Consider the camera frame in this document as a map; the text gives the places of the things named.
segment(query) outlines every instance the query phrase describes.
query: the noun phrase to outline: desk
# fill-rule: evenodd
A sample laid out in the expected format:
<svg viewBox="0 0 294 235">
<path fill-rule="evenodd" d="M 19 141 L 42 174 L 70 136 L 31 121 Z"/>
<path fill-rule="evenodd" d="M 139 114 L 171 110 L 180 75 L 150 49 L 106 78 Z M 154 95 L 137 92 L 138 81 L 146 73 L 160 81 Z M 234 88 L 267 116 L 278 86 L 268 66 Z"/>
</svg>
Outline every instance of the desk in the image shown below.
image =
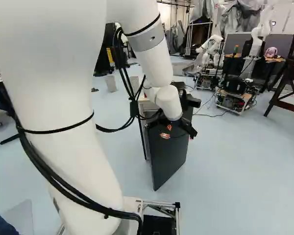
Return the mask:
<svg viewBox="0 0 294 235">
<path fill-rule="evenodd" d="M 0 102 L 1 104 L 6 108 L 8 114 L 14 118 L 15 117 L 15 111 L 12 107 L 12 103 L 10 101 L 10 98 L 9 98 L 9 95 L 5 89 L 5 86 L 3 84 L 3 80 L 1 79 L 0 77 Z M 13 135 L 3 141 L 0 142 L 1 145 L 5 144 L 5 143 L 8 143 L 8 142 L 11 142 L 15 139 L 17 139 L 19 137 L 19 134 L 16 134 L 16 135 Z"/>
<path fill-rule="evenodd" d="M 231 58 L 231 57 L 233 57 L 233 54 L 225 55 L 225 58 Z M 241 58 L 241 54 L 237 53 L 234 58 Z M 266 72 L 261 73 L 262 80 L 264 80 L 265 82 L 261 84 L 261 88 L 259 91 L 260 93 L 263 93 L 268 88 L 268 83 L 270 82 L 270 77 L 272 75 L 272 72 L 275 68 L 276 63 L 285 62 L 284 58 L 265 57 L 265 60 L 266 60 L 266 66 L 264 67 L 263 70 Z"/>
</svg>

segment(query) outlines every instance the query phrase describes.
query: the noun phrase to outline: light blue floor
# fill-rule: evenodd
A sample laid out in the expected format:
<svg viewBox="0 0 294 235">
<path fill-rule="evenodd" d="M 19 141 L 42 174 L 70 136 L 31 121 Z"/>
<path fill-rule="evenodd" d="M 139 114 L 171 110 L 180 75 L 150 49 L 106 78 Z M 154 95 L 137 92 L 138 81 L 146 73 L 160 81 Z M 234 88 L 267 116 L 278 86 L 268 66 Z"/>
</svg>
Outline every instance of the light blue floor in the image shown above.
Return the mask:
<svg viewBox="0 0 294 235">
<path fill-rule="evenodd" d="M 93 79 L 100 90 L 92 93 L 95 119 L 108 128 L 121 126 L 129 115 L 125 90 L 119 74 L 115 75 L 119 90 L 112 94 L 103 77 Z M 132 66 L 129 75 L 142 76 L 141 67 Z M 194 86 L 191 78 L 174 80 Z M 192 94 L 203 103 L 212 95 L 196 90 Z M 271 96 L 259 96 L 257 106 L 241 117 L 231 113 L 194 117 L 198 136 L 190 141 L 186 163 L 157 192 L 152 190 L 137 122 L 98 136 L 124 195 L 181 202 L 181 234 L 294 235 L 294 113 L 274 107 L 268 118 L 263 117 Z M 223 112 L 208 107 L 199 113 Z M 13 121 L 7 118 L 0 141 L 15 133 Z M 53 235 L 60 220 L 44 179 L 19 141 L 0 145 L 0 212 L 25 199 L 33 203 L 35 234 Z"/>
</svg>

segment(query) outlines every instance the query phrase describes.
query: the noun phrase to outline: wall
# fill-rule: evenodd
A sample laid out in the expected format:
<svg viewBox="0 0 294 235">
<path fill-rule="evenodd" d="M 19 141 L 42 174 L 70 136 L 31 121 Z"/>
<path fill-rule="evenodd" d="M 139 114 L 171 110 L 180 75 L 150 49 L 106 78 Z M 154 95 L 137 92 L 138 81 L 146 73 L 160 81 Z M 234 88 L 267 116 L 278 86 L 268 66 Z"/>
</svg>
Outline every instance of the wall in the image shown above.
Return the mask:
<svg viewBox="0 0 294 235">
<path fill-rule="evenodd" d="M 166 30 L 170 29 L 177 20 L 181 20 L 183 23 L 183 28 L 186 30 L 188 25 L 188 13 L 186 13 L 186 7 L 168 5 L 163 3 L 158 3 L 158 10 L 160 12 L 160 18 L 162 23 L 165 23 Z M 190 8 L 190 15 L 192 14 L 194 8 Z"/>
<path fill-rule="evenodd" d="M 283 31 L 289 13 L 290 17 Z M 276 22 L 272 30 L 273 33 L 294 34 L 294 4 L 292 4 L 292 0 L 280 1 L 275 6 L 272 21 Z"/>
</svg>

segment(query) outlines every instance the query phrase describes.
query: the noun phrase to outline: gray fabric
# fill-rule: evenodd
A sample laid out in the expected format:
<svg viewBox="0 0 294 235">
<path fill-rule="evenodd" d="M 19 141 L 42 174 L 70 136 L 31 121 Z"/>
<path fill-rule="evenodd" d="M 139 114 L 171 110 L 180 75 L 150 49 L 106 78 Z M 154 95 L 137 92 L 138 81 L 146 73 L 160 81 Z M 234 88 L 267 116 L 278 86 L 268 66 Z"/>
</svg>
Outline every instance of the gray fabric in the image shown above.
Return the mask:
<svg viewBox="0 0 294 235">
<path fill-rule="evenodd" d="M 260 21 L 264 0 L 237 0 L 230 5 L 221 17 L 222 37 L 229 32 L 251 32 Z"/>
<path fill-rule="evenodd" d="M 194 5 L 195 8 L 192 12 L 190 22 L 199 19 L 203 15 L 209 19 L 213 19 L 215 9 L 215 3 L 213 0 L 194 0 Z"/>
<path fill-rule="evenodd" d="M 185 32 L 182 21 L 177 21 L 170 30 L 166 31 L 166 40 L 171 54 L 177 53 L 183 43 Z"/>
</svg>

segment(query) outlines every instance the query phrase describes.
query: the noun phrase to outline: white robot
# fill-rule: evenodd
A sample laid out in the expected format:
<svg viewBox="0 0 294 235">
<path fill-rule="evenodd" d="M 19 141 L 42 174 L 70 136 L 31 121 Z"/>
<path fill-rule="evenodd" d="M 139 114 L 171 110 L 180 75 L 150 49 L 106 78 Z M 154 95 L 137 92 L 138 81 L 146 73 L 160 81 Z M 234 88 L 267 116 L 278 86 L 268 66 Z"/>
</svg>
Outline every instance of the white robot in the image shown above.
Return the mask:
<svg viewBox="0 0 294 235">
<path fill-rule="evenodd" d="M 0 0 L 0 71 L 24 129 L 55 130 L 91 116 L 93 70 L 110 22 L 120 23 L 154 87 L 150 100 L 169 120 L 181 117 L 156 0 Z M 141 213 L 135 205 L 142 201 L 122 196 L 95 124 L 92 119 L 67 131 L 26 137 L 54 172 L 93 201 Z M 120 234 L 122 219 L 81 206 L 48 186 L 71 235 Z M 133 232 L 137 229 L 122 231 Z"/>
<path fill-rule="evenodd" d="M 249 57 L 246 58 L 242 69 L 242 78 L 251 78 L 256 57 L 259 56 L 261 45 L 266 37 L 271 33 L 271 18 L 274 12 L 274 6 L 276 5 L 277 0 L 272 0 L 270 4 L 266 5 L 261 12 L 260 21 L 256 28 L 253 28 L 251 31 L 251 36 L 253 38 L 253 44 L 249 53 Z"/>
<path fill-rule="evenodd" d="M 197 71 L 201 71 L 204 67 L 207 67 L 211 61 L 217 67 L 220 56 L 219 66 L 222 67 L 224 56 L 218 52 L 222 40 L 223 38 L 221 36 L 212 35 L 203 45 L 196 49 L 198 56 L 194 61 L 194 66 Z"/>
</svg>

